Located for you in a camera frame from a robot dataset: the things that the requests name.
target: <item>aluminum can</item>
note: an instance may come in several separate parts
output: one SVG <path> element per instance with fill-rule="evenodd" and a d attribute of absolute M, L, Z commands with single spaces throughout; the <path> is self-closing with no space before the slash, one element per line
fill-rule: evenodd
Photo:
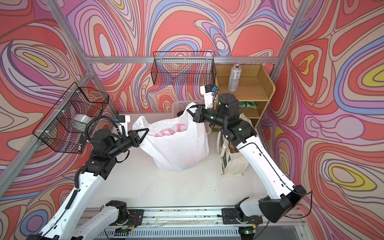
<path fill-rule="evenodd" d="M 239 64 L 232 66 L 231 74 L 229 75 L 228 90 L 236 91 L 239 85 L 240 75 L 242 67 Z"/>

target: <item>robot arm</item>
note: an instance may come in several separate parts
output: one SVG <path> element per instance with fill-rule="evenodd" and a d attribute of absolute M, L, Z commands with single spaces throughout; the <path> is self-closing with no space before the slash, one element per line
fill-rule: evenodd
<path fill-rule="evenodd" d="M 205 89 L 216 92 L 216 89 L 212 89 L 214 87 L 206 85 Z M 211 95 L 204 96 L 208 98 L 206 102 L 211 101 Z M 303 186 L 296 186 L 282 173 L 264 149 L 252 125 L 239 118 L 239 102 L 233 94 L 220 94 L 217 110 L 206 108 L 204 105 L 195 105 L 192 108 L 197 108 L 195 113 L 189 109 L 187 111 L 193 116 L 194 121 L 209 122 L 221 127 L 223 136 L 247 158 L 262 180 L 268 196 L 258 201 L 258 207 L 254 202 L 242 202 L 240 205 L 242 210 L 245 209 L 242 205 L 254 205 L 251 212 L 244 212 L 246 216 L 249 217 L 261 211 L 269 221 L 275 223 L 307 194 Z"/>
<path fill-rule="evenodd" d="M 139 137 L 138 132 L 141 131 L 145 132 Z M 127 151 L 129 154 L 128 149 L 138 147 L 148 132 L 148 128 L 131 130 L 125 136 L 119 137 L 112 134 L 109 129 L 96 131 L 90 138 L 94 149 L 89 160 L 75 174 L 75 187 L 52 219 L 42 228 L 40 234 L 30 235 L 27 240 L 91 240 L 111 223 L 125 224 L 129 216 L 126 204 L 121 201 L 110 201 L 96 216 L 76 228 L 94 193 L 117 163 L 115 157 Z"/>

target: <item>white floor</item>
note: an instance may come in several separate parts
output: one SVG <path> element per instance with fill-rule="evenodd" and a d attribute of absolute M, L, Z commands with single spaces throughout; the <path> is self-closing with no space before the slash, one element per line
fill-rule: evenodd
<path fill-rule="evenodd" d="M 148 123 L 172 118 L 172 114 L 130 114 L 132 124 L 144 115 Z M 251 166 L 243 177 L 221 177 L 216 153 L 217 133 L 208 135 L 210 152 L 197 165 L 182 171 L 158 169 L 153 158 L 140 148 L 123 163 L 116 164 L 107 180 L 95 193 L 88 207 L 101 207 L 120 200 L 128 207 L 186 207 L 234 205 L 244 197 L 263 198 L 266 190 Z"/>

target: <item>colorful wall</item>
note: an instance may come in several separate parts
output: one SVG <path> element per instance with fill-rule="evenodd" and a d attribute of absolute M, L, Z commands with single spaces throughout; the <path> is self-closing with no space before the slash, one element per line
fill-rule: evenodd
<path fill-rule="evenodd" d="M 295 0 L 61 3 L 89 56 L 153 56 L 154 51 L 179 50 L 277 56 L 298 4 Z M 151 64 L 93 67 L 118 111 L 170 111 L 174 101 L 201 98 L 198 87 L 153 86 Z"/>
<path fill-rule="evenodd" d="M 84 74 L 47 10 L 40 0 L 0 1 L 0 174 Z M 101 127 L 109 126 L 100 122 Z M 74 173 L 89 153 L 89 147 L 83 154 L 65 154 L 42 145 L 0 198 L 0 239 L 37 233 L 73 188 Z"/>
<path fill-rule="evenodd" d="M 260 123 L 315 239 L 384 239 L 383 59 L 384 1 L 314 0 Z"/>

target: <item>black wire basket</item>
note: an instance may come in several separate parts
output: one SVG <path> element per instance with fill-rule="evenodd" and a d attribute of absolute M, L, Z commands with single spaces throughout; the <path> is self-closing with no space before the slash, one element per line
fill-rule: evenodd
<path fill-rule="evenodd" d="M 151 75 L 154 85 L 214 84 L 216 68 L 212 51 L 153 52 Z"/>
<path fill-rule="evenodd" d="M 82 153 L 86 142 L 82 144 L 80 140 L 84 136 L 86 124 L 75 120 L 75 115 L 83 114 L 89 118 L 101 116 L 109 102 L 107 93 L 77 85 L 74 90 L 71 90 L 72 87 L 73 84 L 61 97 L 63 99 L 66 93 L 73 92 L 64 107 L 61 110 L 53 110 L 52 107 L 50 112 L 33 130 L 33 134 L 55 152 Z M 53 121 L 44 130 L 36 130 L 51 111 L 58 111 Z M 93 132 L 95 126 L 96 124 L 93 124 L 89 132 Z"/>

